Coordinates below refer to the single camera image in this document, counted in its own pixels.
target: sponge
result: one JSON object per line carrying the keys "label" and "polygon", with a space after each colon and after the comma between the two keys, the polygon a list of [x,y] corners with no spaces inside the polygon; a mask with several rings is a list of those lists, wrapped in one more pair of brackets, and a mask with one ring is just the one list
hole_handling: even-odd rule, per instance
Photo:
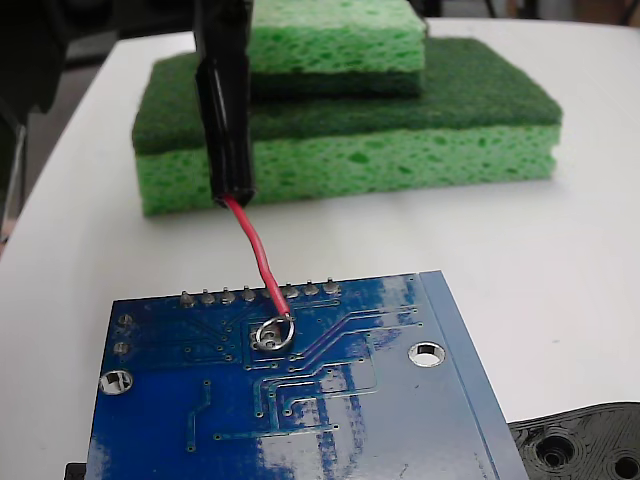
{"label": "sponge", "polygon": [[[471,39],[430,39],[426,64],[419,99],[255,105],[255,201],[551,175],[562,112],[539,86]],[[160,62],[136,119],[147,215],[212,205],[192,68]]]}
{"label": "sponge", "polygon": [[252,97],[419,96],[425,31],[406,0],[256,2]]}
{"label": "sponge", "polygon": [[425,24],[406,0],[255,4],[249,55],[256,74],[424,69]]}

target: red wire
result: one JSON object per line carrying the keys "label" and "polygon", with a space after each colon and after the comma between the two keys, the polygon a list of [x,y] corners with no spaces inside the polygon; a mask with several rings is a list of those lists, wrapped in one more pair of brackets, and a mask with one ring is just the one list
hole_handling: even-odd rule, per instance
{"label": "red wire", "polygon": [[278,287],[278,282],[276,282],[273,273],[271,273],[271,269],[269,268],[269,261],[267,260],[267,254],[264,251],[264,247],[262,246],[262,241],[258,236],[258,232],[256,232],[255,228],[253,228],[253,225],[251,225],[247,214],[244,213],[244,210],[235,198],[227,195],[224,197],[224,201],[238,219],[242,230],[244,230],[244,233],[247,234],[247,237],[251,242],[251,248],[253,248],[253,253],[255,253],[256,260],[258,262],[258,270],[260,270],[260,276],[262,277],[262,280],[264,280],[264,284],[267,286],[267,289],[271,294],[271,298],[276,306],[276,309],[278,310],[278,314],[289,314],[289,305],[284,299],[284,296],[280,291],[280,287]]}

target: black object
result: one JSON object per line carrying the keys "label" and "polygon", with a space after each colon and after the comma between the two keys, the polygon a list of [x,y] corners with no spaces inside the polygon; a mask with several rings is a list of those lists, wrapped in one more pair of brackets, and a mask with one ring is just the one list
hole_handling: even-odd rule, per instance
{"label": "black object", "polygon": [[67,45],[117,31],[120,38],[193,28],[184,0],[2,0],[0,98],[20,123],[53,103]]}
{"label": "black object", "polygon": [[524,0],[522,8],[518,9],[518,18],[540,20],[538,0]]}
{"label": "black object", "polygon": [[64,471],[64,480],[84,480],[86,473],[86,463],[67,463],[67,468]]}
{"label": "black object", "polygon": [[640,404],[596,405],[509,425],[531,480],[640,479]]}
{"label": "black object", "polygon": [[498,15],[496,15],[496,8],[493,6],[493,0],[484,0],[484,3],[487,5],[489,16],[491,18],[498,18]]}
{"label": "black object", "polygon": [[413,8],[424,17],[441,17],[442,0],[410,0]]}
{"label": "black object", "polygon": [[631,17],[633,17],[633,14],[636,13],[636,10],[638,9],[638,5],[640,5],[640,0],[633,0],[633,2],[625,10],[624,15],[622,15],[622,18],[620,19],[620,25],[629,25],[629,23],[631,22]]}
{"label": "black object", "polygon": [[196,0],[194,33],[200,54],[196,84],[211,192],[246,205],[255,194],[249,135],[249,57],[252,2]]}

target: stacked sponges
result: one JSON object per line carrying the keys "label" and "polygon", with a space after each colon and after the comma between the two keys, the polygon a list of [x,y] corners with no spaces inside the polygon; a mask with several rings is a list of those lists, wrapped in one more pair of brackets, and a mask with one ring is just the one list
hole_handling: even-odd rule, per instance
{"label": "stacked sponges", "polygon": [[[561,110],[405,0],[256,2],[256,202],[548,178]],[[145,214],[213,205],[194,54],[158,62],[133,132]]]}

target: white surface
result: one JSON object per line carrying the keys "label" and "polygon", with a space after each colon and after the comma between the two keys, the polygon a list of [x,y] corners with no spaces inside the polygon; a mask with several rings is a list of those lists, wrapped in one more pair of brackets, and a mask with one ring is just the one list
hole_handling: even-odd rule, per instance
{"label": "white surface", "polygon": [[[280,282],[442,269],[508,421],[640,401],[640,34],[432,22],[524,68],[565,110],[553,181],[256,207]],[[259,285],[232,216],[145,220],[130,131],[152,62],[120,43],[0,261],[0,478],[84,461],[111,302]]]}

